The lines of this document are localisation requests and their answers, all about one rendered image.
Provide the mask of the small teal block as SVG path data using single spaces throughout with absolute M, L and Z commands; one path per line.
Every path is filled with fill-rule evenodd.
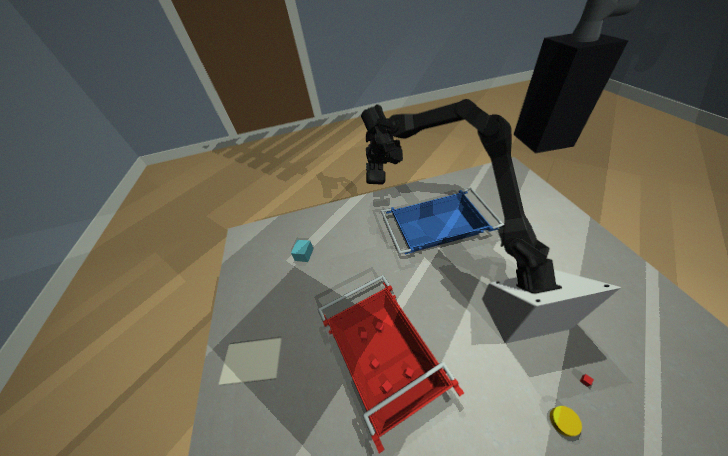
M 295 261 L 308 262 L 313 249 L 311 241 L 297 240 L 291 254 Z

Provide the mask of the yellow flat disc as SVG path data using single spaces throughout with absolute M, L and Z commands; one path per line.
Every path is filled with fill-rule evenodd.
M 577 413 L 565 406 L 552 409 L 550 420 L 555 430 L 566 437 L 578 435 L 582 430 Z

